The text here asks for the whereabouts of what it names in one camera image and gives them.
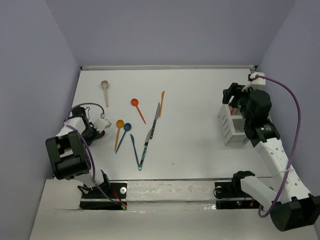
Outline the dark brown wooden spoon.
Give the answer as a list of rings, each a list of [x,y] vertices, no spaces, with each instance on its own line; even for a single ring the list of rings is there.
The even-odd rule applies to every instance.
[[[94,142],[94,141],[96,141],[96,140],[98,140],[98,139],[103,138],[104,135],[105,135],[105,131],[100,132],[99,134],[97,134],[97,135],[93,138],[92,142]]]

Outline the black-handle metal knife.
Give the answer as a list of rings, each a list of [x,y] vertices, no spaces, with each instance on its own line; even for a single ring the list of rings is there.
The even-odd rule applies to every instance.
[[[156,123],[157,123],[157,120],[159,118],[159,114],[160,114],[160,103],[158,103],[157,109],[156,109],[156,112],[155,112],[155,116],[154,116],[154,120],[153,120],[153,124],[152,124],[152,128],[151,128],[151,132],[150,132],[150,139],[153,138],[155,127],[156,127]]]

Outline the yellow-orange plastic knife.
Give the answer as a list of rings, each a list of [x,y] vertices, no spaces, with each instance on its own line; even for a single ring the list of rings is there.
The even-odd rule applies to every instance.
[[[163,92],[161,93],[161,102],[160,102],[160,109],[159,109],[159,118],[160,118],[161,115],[162,115],[164,96],[165,96],[165,91],[163,91]]]

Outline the orange-red plastic knife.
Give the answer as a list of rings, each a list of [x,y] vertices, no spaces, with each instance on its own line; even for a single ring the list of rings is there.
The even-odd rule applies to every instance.
[[[239,109],[229,105],[229,111],[231,116],[237,116],[239,114]]]

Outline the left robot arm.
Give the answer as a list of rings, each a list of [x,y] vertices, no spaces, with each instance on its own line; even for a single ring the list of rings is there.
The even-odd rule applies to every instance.
[[[105,117],[104,108],[95,122],[89,120],[84,104],[74,106],[64,119],[63,127],[45,141],[53,176],[58,180],[77,181],[82,194],[97,194],[109,199],[112,186],[107,174],[95,166],[90,145],[104,137],[112,124]]]

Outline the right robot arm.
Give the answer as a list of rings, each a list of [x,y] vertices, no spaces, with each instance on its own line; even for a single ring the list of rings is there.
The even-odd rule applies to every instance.
[[[227,197],[252,197],[260,205],[259,216],[269,215],[281,232],[314,225],[320,216],[320,198],[302,183],[290,164],[280,134],[269,117],[272,107],[269,94],[238,83],[232,83],[222,93],[223,104],[239,110],[244,120],[244,133],[275,184],[272,189],[253,172],[238,171],[225,189]]]

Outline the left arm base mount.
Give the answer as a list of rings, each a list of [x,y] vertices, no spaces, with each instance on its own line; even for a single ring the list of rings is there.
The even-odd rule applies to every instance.
[[[86,185],[77,186],[81,192],[79,207],[82,210],[127,210],[128,183],[126,181],[111,181],[110,186],[99,186],[103,193],[96,187]]]

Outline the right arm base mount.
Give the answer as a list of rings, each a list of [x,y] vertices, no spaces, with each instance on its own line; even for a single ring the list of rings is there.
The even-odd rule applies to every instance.
[[[229,181],[214,183],[213,195],[218,210],[258,209],[259,203],[253,197],[242,191],[241,180],[255,176],[251,171],[238,171]]]

